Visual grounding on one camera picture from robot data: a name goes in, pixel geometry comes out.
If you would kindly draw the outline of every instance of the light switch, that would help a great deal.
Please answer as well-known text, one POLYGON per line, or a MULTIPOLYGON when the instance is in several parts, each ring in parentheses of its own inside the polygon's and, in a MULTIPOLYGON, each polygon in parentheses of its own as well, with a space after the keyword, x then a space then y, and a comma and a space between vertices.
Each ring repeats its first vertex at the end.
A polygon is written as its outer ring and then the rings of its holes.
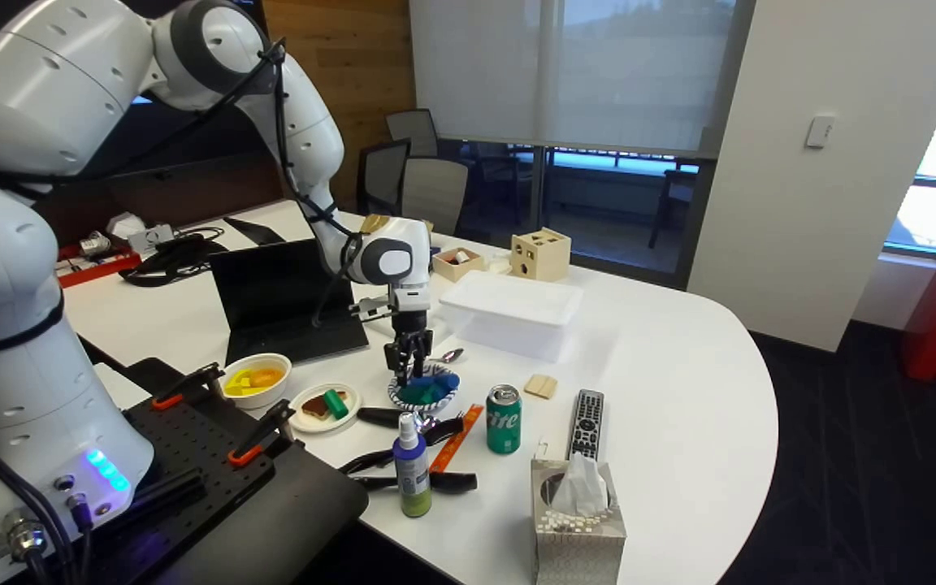
POLYGON ((805 149, 824 149, 831 135, 836 115, 817 115, 805 128, 804 147, 805 149))

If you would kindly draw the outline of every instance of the remote control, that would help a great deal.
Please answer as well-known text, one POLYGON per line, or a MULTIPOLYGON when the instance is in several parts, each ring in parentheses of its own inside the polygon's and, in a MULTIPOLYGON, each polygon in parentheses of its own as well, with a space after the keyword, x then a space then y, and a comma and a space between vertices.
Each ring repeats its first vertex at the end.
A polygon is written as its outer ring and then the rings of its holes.
POLYGON ((599 391, 574 395, 567 459, 572 459, 572 453, 599 459, 600 410, 603 410, 603 395, 599 391))

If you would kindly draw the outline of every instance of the yellow bowl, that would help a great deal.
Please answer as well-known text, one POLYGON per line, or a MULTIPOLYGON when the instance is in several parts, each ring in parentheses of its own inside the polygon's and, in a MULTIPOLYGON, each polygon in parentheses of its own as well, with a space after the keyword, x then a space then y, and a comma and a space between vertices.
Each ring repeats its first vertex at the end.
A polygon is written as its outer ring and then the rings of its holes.
POLYGON ((266 410, 295 395, 294 360, 287 354, 246 354, 227 365, 219 391, 240 410, 266 410))

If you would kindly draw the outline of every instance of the small bottle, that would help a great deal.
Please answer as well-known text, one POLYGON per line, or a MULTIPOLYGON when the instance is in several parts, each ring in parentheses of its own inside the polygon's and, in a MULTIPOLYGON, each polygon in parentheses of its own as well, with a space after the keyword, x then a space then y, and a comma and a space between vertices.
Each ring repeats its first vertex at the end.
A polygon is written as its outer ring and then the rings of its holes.
POLYGON ((401 435, 392 444, 396 483, 401 483, 401 508, 406 517, 426 517, 433 508, 426 444, 417 434, 417 415, 401 415, 401 435))

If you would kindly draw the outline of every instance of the desk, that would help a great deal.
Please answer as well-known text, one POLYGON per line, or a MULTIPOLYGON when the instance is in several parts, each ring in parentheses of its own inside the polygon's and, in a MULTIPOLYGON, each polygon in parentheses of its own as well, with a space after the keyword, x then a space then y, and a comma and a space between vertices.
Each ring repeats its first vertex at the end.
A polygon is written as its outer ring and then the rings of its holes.
MULTIPOLYGON (((290 201, 240 218, 270 224, 290 240, 309 237, 290 201)), ((238 232, 224 232, 224 246, 246 246, 238 232)), ((503 252, 474 252, 499 269, 503 252)), ((438 301, 447 284, 438 278, 433 284, 438 301)), ((776 402, 760 352, 749 328, 708 301, 594 269, 572 269, 567 284, 585 295, 560 365, 457 341, 443 311, 433 311, 437 354, 466 347, 466 360, 451 369, 461 373, 451 410, 484 402, 490 388, 524 384, 529 373, 560 376, 560 395, 524 398, 517 456, 490 456, 484 426, 474 426, 451 471, 474 471, 479 491, 437 495, 422 522, 406 522, 396 495, 375 495, 364 523, 461 581, 529 581, 529 459, 538 448, 561 456, 572 398, 578 388, 594 388, 609 402, 600 459, 611 461, 627 523, 621 581, 719 581, 765 508, 776 459, 776 402)), ((134 291, 114 278, 86 284, 68 291, 68 320, 120 365, 162 359, 175 370, 194 370, 222 360, 227 341, 211 278, 162 291, 134 291)), ((362 391, 364 402, 391 408, 380 354, 391 324, 367 321, 367 337, 364 352, 295 365, 295 384, 340 380, 362 391)), ((346 465, 391 440, 388 430, 348 426, 334 435, 307 435, 307 448, 346 465)))

